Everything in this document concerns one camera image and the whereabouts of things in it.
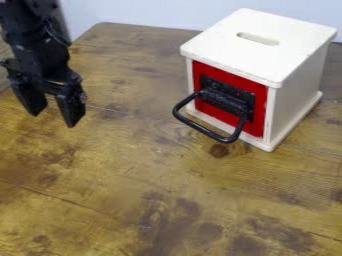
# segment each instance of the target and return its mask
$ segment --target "robotic arm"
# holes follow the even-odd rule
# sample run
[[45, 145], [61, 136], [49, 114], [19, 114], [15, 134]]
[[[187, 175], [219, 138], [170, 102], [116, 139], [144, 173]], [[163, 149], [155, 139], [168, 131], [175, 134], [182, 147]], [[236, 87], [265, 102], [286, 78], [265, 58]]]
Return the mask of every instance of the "robotic arm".
[[68, 127], [86, 115], [82, 77], [68, 67], [70, 42], [52, 16], [55, 0], [0, 0], [3, 39], [15, 58], [0, 62], [7, 68], [12, 91], [29, 114], [45, 109], [45, 94], [55, 96]]

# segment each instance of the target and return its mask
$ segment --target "red panel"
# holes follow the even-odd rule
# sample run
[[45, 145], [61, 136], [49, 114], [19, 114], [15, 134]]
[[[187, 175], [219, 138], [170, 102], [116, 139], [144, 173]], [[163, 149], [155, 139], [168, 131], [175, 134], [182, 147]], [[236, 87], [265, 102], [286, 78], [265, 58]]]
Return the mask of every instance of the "red panel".
[[[195, 91], [200, 90], [199, 76], [200, 74], [204, 74], [211, 78], [255, 94], [254, 120], [253, 122], [247, 121], [243, 131], [255, 137], [262, 137], [263, 126], [265, 126], [265, 114], [266, 114], [267, 87], [198, 61], [192, 62], [192, 67], [194, 67]], [[224, 123], [236, 127], [239, 122], [239, 117], [234, 116], [232, 114], [227, 113], [219, 108], [204, 103], [199, 99], [195, 100], [195, 107], [203, 113], [208, 114], [210, 116], [215, 117]]]

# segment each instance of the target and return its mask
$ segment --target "black handle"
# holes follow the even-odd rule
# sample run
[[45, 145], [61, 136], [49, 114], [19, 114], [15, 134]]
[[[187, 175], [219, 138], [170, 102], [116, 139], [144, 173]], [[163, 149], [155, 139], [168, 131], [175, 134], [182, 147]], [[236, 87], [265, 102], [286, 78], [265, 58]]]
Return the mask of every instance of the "black handle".
[[200, 124], [198, 124], [196, 122], [194, 122], [192, 120], [190, 120], [188, 118], [186, 118], [180, 113], [179, 110], [195, 99], [195, 98], [200, 98], [203, 91], [198, 91], [194, 92], [186, 99], [183, 99], [174, 107], [172, 110], [172, 114], [175, 116], [175, 118], [183, 122], [184, 124], [187, 124], [190, 127], [192, 127], [195, 130], [198, 130], [199, 132], [202, 132], [204, 135], [207, 135], [210, 138], [212, 138], [214, 140], [216, 140], [220, 143], [232, 143], [241, 136], [241, 132], [245, 126], [245, 123], [247, 121], [247, 117], [249, 117], [249, 109], [247, 107], [242, 107], [242, 111], [241, 111], [241, 120], [238, 123], [238, 126], [235, 128], [235, 131], [232, 133], [232, 135], [230, 137], [223, 137], [220, 136], [218, 133], [215, 133], [214, 131], [208, 130], [206, 127], [203, 127]]

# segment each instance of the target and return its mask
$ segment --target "wooden table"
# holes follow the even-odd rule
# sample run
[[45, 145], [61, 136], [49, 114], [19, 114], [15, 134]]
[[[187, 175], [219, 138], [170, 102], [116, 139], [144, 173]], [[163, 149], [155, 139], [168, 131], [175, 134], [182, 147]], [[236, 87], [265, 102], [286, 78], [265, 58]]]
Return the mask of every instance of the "wooden table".
[[342, 255], [342, 46], [321, 104], [274, 153], [179, 123], [198, 32], [96, 25], [71, 48], [88, 113], [0, 95], [0, 255]]

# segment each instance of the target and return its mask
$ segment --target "box lid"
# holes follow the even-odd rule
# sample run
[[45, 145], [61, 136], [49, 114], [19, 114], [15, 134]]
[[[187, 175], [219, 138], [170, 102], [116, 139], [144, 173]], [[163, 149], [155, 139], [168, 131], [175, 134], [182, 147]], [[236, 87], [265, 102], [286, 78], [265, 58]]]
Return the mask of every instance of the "box lid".
[[337, 29], [238, 10], [180, 47], [182, 55], [270, 87], [337, 35]]

